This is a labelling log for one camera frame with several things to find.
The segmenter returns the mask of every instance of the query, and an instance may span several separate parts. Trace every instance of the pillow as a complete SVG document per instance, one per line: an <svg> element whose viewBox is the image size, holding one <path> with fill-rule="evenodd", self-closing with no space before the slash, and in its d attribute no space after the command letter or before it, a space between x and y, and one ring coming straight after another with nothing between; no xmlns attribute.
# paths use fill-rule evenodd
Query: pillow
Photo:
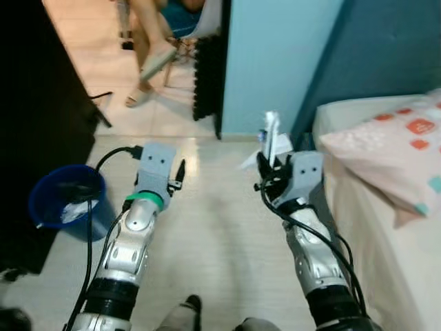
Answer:
<svg viewBox="0 0 441 331"><path fill-rule="evenodd" d="M441 88L320 140L401 209L401 224L441 211Z"/></svg>

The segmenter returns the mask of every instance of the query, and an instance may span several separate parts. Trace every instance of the blue wall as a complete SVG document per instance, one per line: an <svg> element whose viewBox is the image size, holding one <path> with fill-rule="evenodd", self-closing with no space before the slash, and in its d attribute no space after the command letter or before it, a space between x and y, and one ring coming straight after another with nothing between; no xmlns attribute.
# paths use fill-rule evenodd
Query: blue wall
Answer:
<svg viewBox="0 0 441 331"><path fill-rule="evenodd" d="M257 133L268 110L291 130L341 3L233 0L223 133Z"/></svg>

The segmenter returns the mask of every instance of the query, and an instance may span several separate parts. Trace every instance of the bed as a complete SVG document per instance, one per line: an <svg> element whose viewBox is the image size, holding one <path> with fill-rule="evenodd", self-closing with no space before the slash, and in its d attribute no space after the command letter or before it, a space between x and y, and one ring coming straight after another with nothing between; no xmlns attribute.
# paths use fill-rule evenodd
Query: bed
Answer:
<svg viewBox="0 0 441 331"><path fill-rule="evenodd" d="M417 96L378 97L318 107L313 137L350 128ZM327 203L348 240L369 314L385 331L439 331L441 214L394 228L395 211L380 192L331 155L325 162Z"/></svg>

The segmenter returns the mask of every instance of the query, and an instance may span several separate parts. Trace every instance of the tiled floor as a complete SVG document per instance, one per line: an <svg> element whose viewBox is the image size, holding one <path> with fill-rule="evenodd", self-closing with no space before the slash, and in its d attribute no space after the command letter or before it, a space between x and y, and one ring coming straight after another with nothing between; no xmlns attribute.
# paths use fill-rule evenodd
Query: tiled floor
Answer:
<svg viewBox="0 0 441 331"><path fill-rule="evenodd" d="M116 4L109 0L44 0L77 72L90 95L113 91L103 109L113 128L99 126L97 134L160 137L213 137L212 118L192 118L193 63L175 63L165 88L164 72L151 84L152 99L129 109L126 96L138 81L134 53L119 45Z"/></svg>
<svg viewBox="0 0 441 331"><path fill-rule="evenodd" d="M281 220L254 192L256 169L237 169L258 144L155 140L179 148L176 164L185 158L187 174L183 190L159 215L132 330L153 330L171 307L191 293L203 299L203 330L233 330L250 316L269 319L281 330L314 330ZM115 147L145 141L97 137L90 163ZM133 190L137 166L129 156L118 154L103 168L118 210ZM102 242L94 244L95 263L101 246ZM85 253L84 243L60 232L43 274L10 285L3 303L28 312L34 331L61 330L81 287Z"/></svg>

